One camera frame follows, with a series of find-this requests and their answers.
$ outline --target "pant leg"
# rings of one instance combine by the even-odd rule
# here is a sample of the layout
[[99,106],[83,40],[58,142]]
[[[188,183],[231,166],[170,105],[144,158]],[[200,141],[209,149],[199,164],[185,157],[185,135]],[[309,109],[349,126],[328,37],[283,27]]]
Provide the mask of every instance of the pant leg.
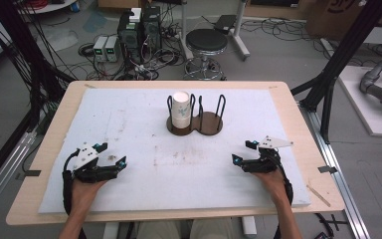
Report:
[[137,239],[180,239],[181,224],[179,220],[136,222]]
[[196,219],[192,224],[190,239],[232,238],[234,238],[234,231],[230,217]]

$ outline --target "concrete floor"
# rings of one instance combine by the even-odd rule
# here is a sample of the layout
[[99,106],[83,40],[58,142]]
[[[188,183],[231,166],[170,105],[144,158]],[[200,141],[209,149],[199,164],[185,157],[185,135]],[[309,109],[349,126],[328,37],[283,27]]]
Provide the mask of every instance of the concrete floor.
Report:
[[[116,33],[118,16],[117,12],[100,11],[92,2],[83,6],[80,13],[73,14],[69,10],[62,10],[40,15],[40,20],[42,24],[52,25],[69,19],[54,27],[71,29],[79,37],[74,46],[58,52],[65,64],[73,65],[85,61],[78,55],[80,45],[93,42],[99,34]],[[217,18],[208,19],[216,22]],[[202,18],[189,20],[189,29],[194,26],[209,27],[207,23],[200,23],[203,21]],[[231,43],[225,53],[215,57],[228,81],[284,81],[292,89],[316,77],[327,64],[324,54],[314,48],[315,46],[319,49],[319,45],[313,41],[285,41],[267,34],[263,29],[248,31],[254,28],[247,25],[241,32],[241,37],[251,53],[251,57],[245,62]],[[293,35],[285,33],[281,37],[288,40],[295,39]],[[355,57],[362,60],[380,58],[371,53],[369,46],[358,51]],[[116,66],[118,65],[112,64],[106,68],[111,69]],[[84,69],[75,68],[73,73],[79,79],[85,79],[91,71],[90,66],[84,66]],[[182,65],[170,66],[159,70],[158,73],[157,80],[182,80],[184,70]],[[305,94],[299,94],[295,99],[301,100]],[[28,109],[29,93],[25,85],[10,61],[1,56],[0,148]],[[321,106],[318,107],[318,113],[321,113]],[[370,237],[382,238],[382,137],[368,134],[338,83],[334,91],[329,139]],[[33,156],[34,153],[26,160],[27,167]],[[6,214],[22,183],[22,180],[16,179],[20,172],[21,168],[11,175],[11,179],[0,194],[0,238],[56,238],[62,228],[61,224],[29,227],[13,227],[6,224]],[[330,213],[323,215],[327,220],[331,220]],[[335,212],[333,215],[338,221],[346,221],[344,212]],[[296,219],[304,238],[314,238],[320,232],[325,232],[314,214],[298,214]],[[273,237],[277,226],[276,216],[258,216],[256,222],[259,232],[257,238]],[[238,219],[234,219],[234,225],[235,229],[241,232]],[[122,224],[122,235],[125,234],[126,226]],[[337,230],[332,225],[335,238],[353,237],[348,225],[338,226]],[[87,223],[85,228],[89,238],[99,238],[103,233],[104,224]]]

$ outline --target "black stool seat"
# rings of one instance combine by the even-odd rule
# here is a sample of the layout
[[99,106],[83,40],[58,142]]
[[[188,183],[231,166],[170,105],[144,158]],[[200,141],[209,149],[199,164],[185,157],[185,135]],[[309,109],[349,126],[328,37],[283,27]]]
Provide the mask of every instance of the black stool seat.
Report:
[[186,43],[198,51],[216,52],[226,48],[228,40],[214,29],[196,29],[187,34]]

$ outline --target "wooden table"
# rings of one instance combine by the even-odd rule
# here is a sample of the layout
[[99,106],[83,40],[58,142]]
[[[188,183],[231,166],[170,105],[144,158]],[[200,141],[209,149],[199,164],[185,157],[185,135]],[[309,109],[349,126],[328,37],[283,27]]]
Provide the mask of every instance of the wooden table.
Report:
[[[288,138],[295,142],[293,155],[306,183],[311,204],[293,208],[293,212],[325,212],[343,210],[340,192],[329,173],[320,173],[324,160],[310,134],[308,127],[289,91],[282,82],[74,82],[71,83],[43,139],[31,170],[41,170],[39,177],[26,177],[8,213],[10,225],[34,225],[63,223],[64,213],[39,214],[38,209],[47,187],[54,160],[61,150],[64,138],[76,115],[86,89],[247,89],[269,90],[277,107]],[[221,216],[246,216],[276,214],[274,208],[225,208],[169,211],[127,211],[91,213],[87,221],[135,221],[154,219],[184,219]]]

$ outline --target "stool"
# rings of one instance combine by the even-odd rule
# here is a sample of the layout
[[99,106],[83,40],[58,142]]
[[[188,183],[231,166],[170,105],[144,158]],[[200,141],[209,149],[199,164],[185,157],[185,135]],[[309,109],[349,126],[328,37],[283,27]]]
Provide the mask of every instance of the stool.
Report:
[[228,44],[225,35],[214,29],[196,29],[187,34],[185,43],[196,57],[185,64],[184,78],[190,76],[199,80],[213,80],[223,77],[220,64],[208,56],[225,51]]

